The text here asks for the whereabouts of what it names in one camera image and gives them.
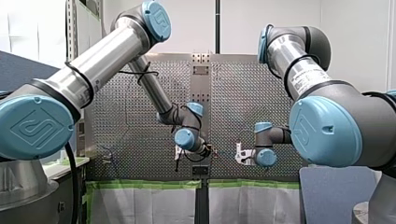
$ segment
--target black cable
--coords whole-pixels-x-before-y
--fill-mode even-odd
[[[281,77],[280,75],[277,75],[277,74],[274,72],[274,70],[271,68],[270,64],[268,63],[268,54],[267,54],[267,52],[268,52],[268,47],[269,47],[269,46],[267,46],[267,45],[268,45],[268,35],[269,35],[269,32],[270,32],[270,28],[274,28],[274,25],[268,24],[267,27],[265,28],[265,43],[264,43],[265,52],[264,52],[264,58],[265,58],[265,62],[267,63],[268,70],[270,71],[270,73],[271,73],[274,77],[281,79],[282,77]]]
[[[88,105],[90,105],[92,103],[93,96],[95,95],[95,92],[93,90],[93,85],[91,84],[90,80],[84,74],[82,74],[75,66],[73,66],[70,62],[65,62],[64,64],[68,68],[70,68],[73,72],[79,74],[82,77],[82,79],[84,79],[84,81],[87,83],[88,94],[90,95],[90,100],[84,106],[82,106],[81,109],[87,107]]]
[[[70,171],[72,175],[73,184],[73,209],[72,209],[72,224],[76,224],[78,220],[78,204],[79,204],[79,192],[78,192],[78,171],[76,166],[76,161],[74,158],[73,150],[70,147],[70,143],[64,146],[66,149],[67,157],[70,162]]]
[[[143,69],[143,72],[127,72],[127,71],[119,71],[119,73],[123,73],[123,74],[128,74],[128,75],[140,75],[140,77],[137,79],[137,85],[140,85],[140,80],[143,78],[144,75],[148,75],[148,74],[152,74],[154,76],[158,76],[159,73],[156,71],[149,71],[149,67],[151,66],[151,62],[148,62],[148,64],[146,64],[146,67]]]
[[[184,156],[187,158],[187,160],[189,160],[189,161],[191,161],[191,162],[200,162],[200,161],[203,161],[204,159],[206,159],[206,157],[202,157],[201,159],[195,161],[195,160],[193,160],[192,158],[190,158],[189,156],[187,156],[186,150],[184,150],[184,149],[183,149],[183,154],[184,154]]]

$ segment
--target pegboard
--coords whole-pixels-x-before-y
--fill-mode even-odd
[[[153,71],[172,102],[190,100],[191,56],[149,57]],[[125,66],[124,71],[131,71]],[[90,120],[96,156],[87,178],[191,179],[191,163],[181,160],[175,172],[172,126],[156,120],[156,110],[133,75],[117,74],[96,95]]]
[[[270,121],[288,123],[291,100],[283,82],[253,55],[212,56],[212,104],[210,140],[219,153],[212,160],[211,178],[249,178],[298,181],[304,161],[291,145],[275,145],[274,167],[244,166],[234,160],[240,138],[245,149],[254,147],[254,124]]]
[[[290,100],[282,82],[256,63],[255,56],[247,55],[206,55],[207,62],[199,65],[207,66],[208,74],[197,76],[196,55],[153,54],[148,60],[172,102],[184,105],[205,97],[205,135],[219,153],[210,161],[210,178],[298,180],[304,164],[290,146],[275,147],[278,163],[269,170],[234,160],[240,131],[253,130],[258,121],[287,123]],[[86,144],[96,150],[87,168],[88,179],[192,179],[190,161],[181,160],[175,172],[171,127],[157,122],[154,106],[133,76],[113,77],[96,94],[87,115],[92,125],[86,131],[93,133],[93,139]],[[242,132],[241,139],[244,148],[253,148],[252,133]]]

